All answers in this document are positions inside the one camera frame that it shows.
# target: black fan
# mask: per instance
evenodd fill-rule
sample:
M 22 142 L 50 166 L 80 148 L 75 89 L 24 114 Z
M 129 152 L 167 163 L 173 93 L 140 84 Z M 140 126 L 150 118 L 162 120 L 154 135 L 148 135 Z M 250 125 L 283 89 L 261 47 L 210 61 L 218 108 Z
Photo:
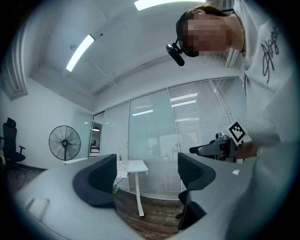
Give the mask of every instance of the black fan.
M 68 161 L 75 158 L 80 146 L 78 133 L 69 126 L 59 126 L 49 136 L 51 153 L 60 160 Z

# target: paper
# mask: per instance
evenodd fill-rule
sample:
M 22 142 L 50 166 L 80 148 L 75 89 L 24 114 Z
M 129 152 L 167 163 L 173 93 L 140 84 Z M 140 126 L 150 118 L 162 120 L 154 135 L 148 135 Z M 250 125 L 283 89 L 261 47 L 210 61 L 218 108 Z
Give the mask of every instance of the paper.
M 117 178 L 126 178 L 129 161 L 117 162 Z
M 235 169 L 232 173 L 233 173 L 234 175 L 239 175 L 240 170 L 239 170 L 239 169 Z

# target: ceiling light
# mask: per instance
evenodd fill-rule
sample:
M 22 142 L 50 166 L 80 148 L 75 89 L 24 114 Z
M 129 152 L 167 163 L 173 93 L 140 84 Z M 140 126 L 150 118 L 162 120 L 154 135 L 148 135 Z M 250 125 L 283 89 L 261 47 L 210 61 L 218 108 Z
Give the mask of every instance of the ceiling light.
M 145 111 L 145 112 L 140 112 L 140 113 L 135 113 L 135 114 L 132 114 L 132 116 L 137 116 L 137 115 L 141 115 L 141 114 L 145 114 L 145 113 L 151 113 L 153 112 L 153 110 L 149 110 L 149 111 Z
M 199 118 L 182 118 L 182 119 L 177 119 L 175 122 L 181 122 L 181 121 L 195 121 L 199 120 Z
M 143 107 L 151 107 L 152 105 L 148 105 L 148 106 L 140 106 L 140 107 L 133 107 L 133 108 L 136 108 L 136 109 L 139 109 L 139 108 L 143 108 Z
M 170 2 L 205 2 L 205 0 L 139 0 L 135 2 L 137 10 L 141 11 L 156 5 L 170 3 Z
M 181 97 L 175 97 L 175 98 L 171 98 L 171 101 L 176 101 L 176 100 L 179 100 L 179 99 L 195 97 L 197 95 L 198 95 L 198 93 L 193 93 L 193 94 L 189 94 L 189 95 L 185 95 L 185 96 L 181 96 Z
M 85 50 L 88 49 L 88 47 L 95 41 L 95 39 L 91 36 L 88 35 L 83 41 L 82 43 L 79 45 L 79 47 L 76 49 L 75 53 L 73 54 L 70 62 L 68 63 L 66 69 L 69 70 L 70 72 L 72 72 L 75 64 L 77 63 L 77 61 L 80 59 L 80 57 L 83 55 L 83 53 L 85 52 Z
M 178 104 L 172 105 L 172 107 L 181 106 L 181 105 L 186 105 L 186 104 L 195 103 L 195 102 L 196 102 L 196 100 L 189 101 L 189 102 L 184 102 L 184 103 L 178 103 Z
M 93 127 L 92 130 L 95 131 L 95 132 L 99 132 L 100 131 L 100 129 L 98 127 Z

